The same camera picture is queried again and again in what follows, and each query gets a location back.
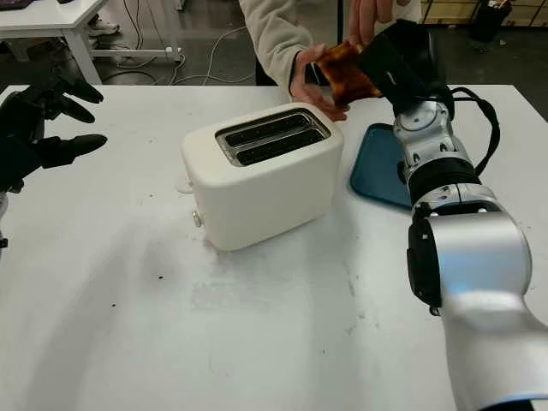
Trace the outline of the person left hand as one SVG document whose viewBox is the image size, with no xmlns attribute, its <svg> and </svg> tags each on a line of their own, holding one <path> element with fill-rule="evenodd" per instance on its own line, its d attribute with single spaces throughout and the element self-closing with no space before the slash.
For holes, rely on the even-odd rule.
<svg viewBox="0 0 548 411">
<path fill-rule="evenodd" d="M 348 41 L 356 48 L 367 46 L 375 35 L 375 26 L 387 27 L 393 21 L 390 0 L 352 0 L 349 11 Z"/>
</svg>

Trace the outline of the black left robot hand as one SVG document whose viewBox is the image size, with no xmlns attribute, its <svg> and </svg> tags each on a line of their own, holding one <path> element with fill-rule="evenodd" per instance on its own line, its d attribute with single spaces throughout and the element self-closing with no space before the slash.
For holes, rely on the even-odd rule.
<svg viewBox="0 0 548 411">
<path fill-rule="evenodd" d="M 98 150 L 107 138 L 83 134 L 70 140 L 45 137 L 45 122 L 60 115 L 93 123 L 94 115 L 74 101 L 99 104 L 103 95 L 91 84 L 55 68 L 22 91 L 12 92 L 1 105 L 1 158 L 13 156 L 33 168 L 72 164 L 79 156 Z"/>
</svg>

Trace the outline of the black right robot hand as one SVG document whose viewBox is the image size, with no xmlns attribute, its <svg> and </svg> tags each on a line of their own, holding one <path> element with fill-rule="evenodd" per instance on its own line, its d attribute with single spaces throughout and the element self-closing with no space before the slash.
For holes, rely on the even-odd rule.
<svg viewBox="0 0 548 411">
<path fill-rule="evenodd" d="M 400 19 L 385 29 L 383 35 L 400 59 L 395 72 L 400 90 L 414 98 L 447 98 L 449 89 L 438 45 L 425 26 Z"/>
</svg>

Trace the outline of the person right hand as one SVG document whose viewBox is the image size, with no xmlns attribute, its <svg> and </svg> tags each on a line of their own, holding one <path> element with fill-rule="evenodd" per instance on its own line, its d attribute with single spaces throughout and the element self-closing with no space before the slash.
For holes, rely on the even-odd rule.
<svg viewBox="0 0 548 411">
<path fill-rule="evenodd" d="M 307 65 L 315 63 L 326 52 L 327 46 L 319 44 L 299 51 L 295 55 L 289 92 L 295 101 L 311 104 L 321 110 L 333 122 L 342 122 L 347 119 L 349 107 L 347 105 L 337 106 L 323 94 L 320 86 L 306 81 Z"/>
</svg>

